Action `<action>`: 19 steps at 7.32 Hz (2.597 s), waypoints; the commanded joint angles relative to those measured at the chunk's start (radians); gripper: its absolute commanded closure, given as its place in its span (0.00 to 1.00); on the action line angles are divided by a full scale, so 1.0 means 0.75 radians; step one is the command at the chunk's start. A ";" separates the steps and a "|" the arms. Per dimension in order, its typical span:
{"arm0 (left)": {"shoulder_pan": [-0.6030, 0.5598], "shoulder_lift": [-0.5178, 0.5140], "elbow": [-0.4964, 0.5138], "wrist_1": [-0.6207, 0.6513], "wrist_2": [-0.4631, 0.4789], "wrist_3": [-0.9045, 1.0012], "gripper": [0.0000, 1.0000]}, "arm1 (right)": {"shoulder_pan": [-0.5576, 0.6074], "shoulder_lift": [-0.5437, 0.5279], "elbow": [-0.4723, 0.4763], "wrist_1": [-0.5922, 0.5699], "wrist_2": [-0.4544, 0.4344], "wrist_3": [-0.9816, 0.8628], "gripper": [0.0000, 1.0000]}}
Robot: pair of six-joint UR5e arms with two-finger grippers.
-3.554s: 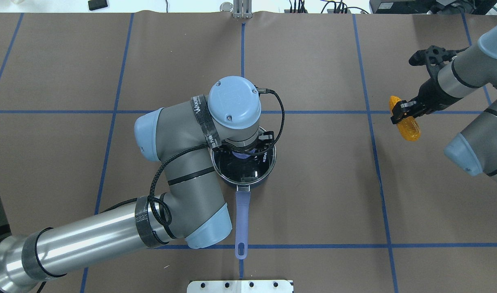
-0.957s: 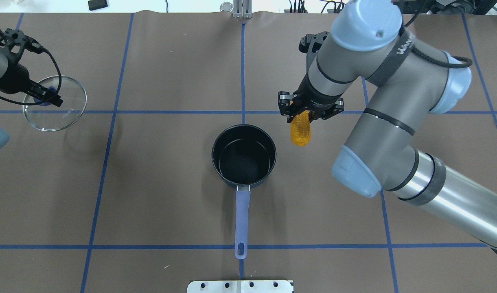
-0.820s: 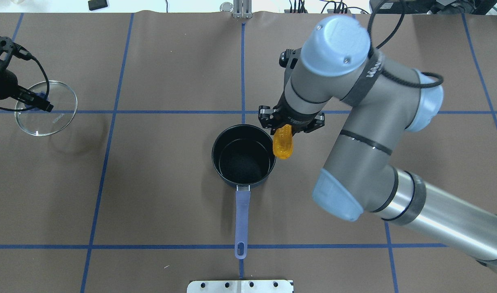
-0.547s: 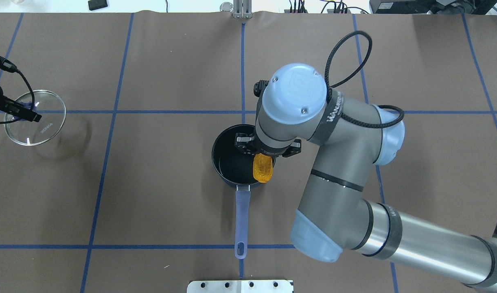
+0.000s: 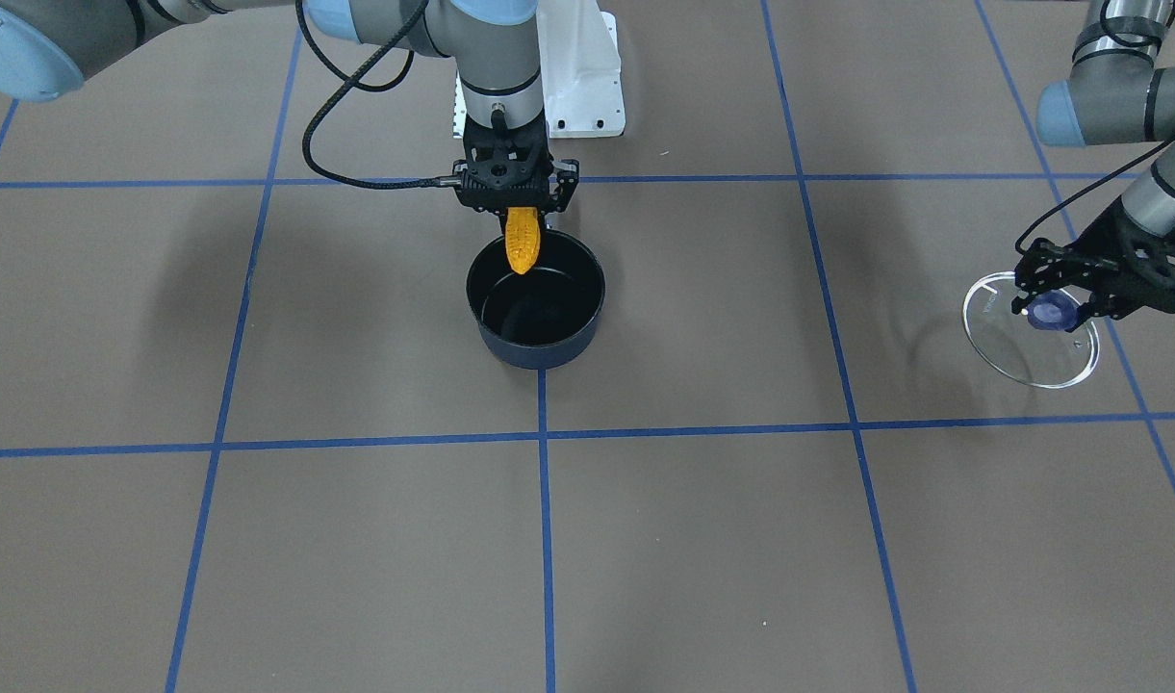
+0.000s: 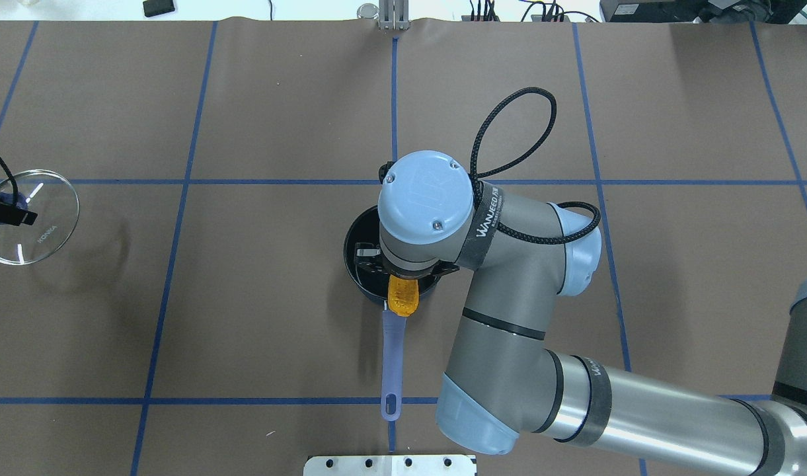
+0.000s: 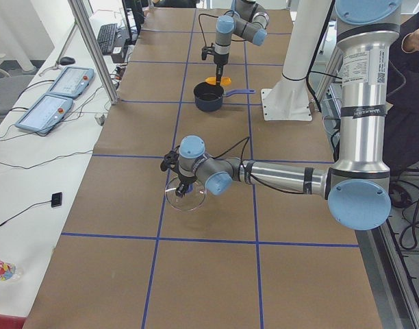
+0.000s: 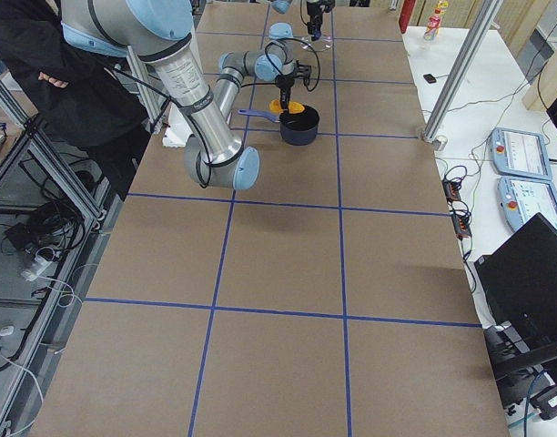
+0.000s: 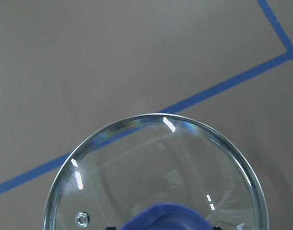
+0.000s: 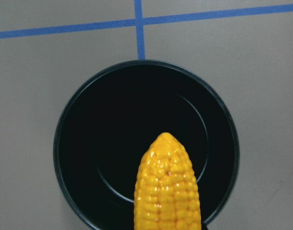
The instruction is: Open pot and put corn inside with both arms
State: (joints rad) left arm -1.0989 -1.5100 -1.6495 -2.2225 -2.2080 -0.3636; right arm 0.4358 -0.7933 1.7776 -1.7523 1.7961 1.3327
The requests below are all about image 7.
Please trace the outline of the person's hand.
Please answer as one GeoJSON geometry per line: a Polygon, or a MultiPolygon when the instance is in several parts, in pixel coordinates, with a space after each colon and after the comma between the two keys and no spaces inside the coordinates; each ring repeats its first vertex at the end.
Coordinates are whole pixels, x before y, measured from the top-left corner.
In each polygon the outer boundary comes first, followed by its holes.
{"type": "Polygon", "coordinates": [[[401,47],[405,53],[419,52],[419,28],[404,37],[401,47]]]}

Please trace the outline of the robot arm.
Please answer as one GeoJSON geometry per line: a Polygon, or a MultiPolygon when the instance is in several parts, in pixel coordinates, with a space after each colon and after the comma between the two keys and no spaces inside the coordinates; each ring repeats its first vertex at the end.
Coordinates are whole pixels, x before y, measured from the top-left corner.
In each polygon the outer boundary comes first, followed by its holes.
{"type": "Polygon", "coordinates": [[[258,186],[263,215],[295,219],[329,211],[340,224],[372,230],[388,218],[390,170],[383,137],[389,50],[398,38],[400,1],[302,1],[281,79],[261,91],[266,122],[281,128],[275,141],[254,133],[249,159],[208,154],[198,136],[186,136],[167,154],[162,170],[176,173],[165,190],[177,210],[194,210],[207,194],[220,195],[232,183],[258,186]],[[331,153],[318,116],[309,112],[308,75],[332,14],[342,62],[338,155],[331,153]]]}
{"type": "Polygon", "coordinates": [[[216,64],[214,84],[221,85],[223,69],[228,63],[232,36],[261,46],[267,37],[270,17],[266,9],[256,1],[232,1],[231,9],[216,21],[215,41],[201,50],[202,60],[213,56],[216,64]]]}

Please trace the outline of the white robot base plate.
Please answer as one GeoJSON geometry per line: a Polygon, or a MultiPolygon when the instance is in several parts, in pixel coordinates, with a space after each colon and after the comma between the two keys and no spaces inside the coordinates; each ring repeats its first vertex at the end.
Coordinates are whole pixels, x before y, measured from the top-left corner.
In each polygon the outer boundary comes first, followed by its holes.
{"type": "Polygon", "coordinates": [[[271,89],[262,90],[266,121],[311,121],[307,74],[314,61],[322,28],[329,21],[332,0],[299,2],[281,79],[271,89]]]}

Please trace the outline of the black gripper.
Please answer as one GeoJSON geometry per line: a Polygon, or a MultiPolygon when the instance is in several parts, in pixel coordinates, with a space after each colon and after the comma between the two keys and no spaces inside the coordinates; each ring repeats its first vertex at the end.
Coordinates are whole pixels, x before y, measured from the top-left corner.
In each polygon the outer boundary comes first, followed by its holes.
{"type": "Polygon", "coordinates": [[[201,59],[207,60],[208,56],[213,56],[214,63],[216,64],[216,86],[220,86],[223,78],[224,65],[229,60],[229,46],[218,45],[212,43],[210,46],[204,46],[201,50],[201,59]]]}
{"type": "Polygon", "coordinates": [[[165,156],[163,161],[160,165],[161,171],[167,171],[170,169],[171,171],[175,172],[177,174],[177,177],[179,178],[180,184],[175,190],[175,194],[178,197],[184,196],[184,185],[188,185],[188,188],[186,190],[187,193],[190,193],[193,190],[193,183],[196,182],[196,178],[192,176],[186,176],[184,175],[179,168],[179,153],[176,149],[170,150],[165,156]]]}

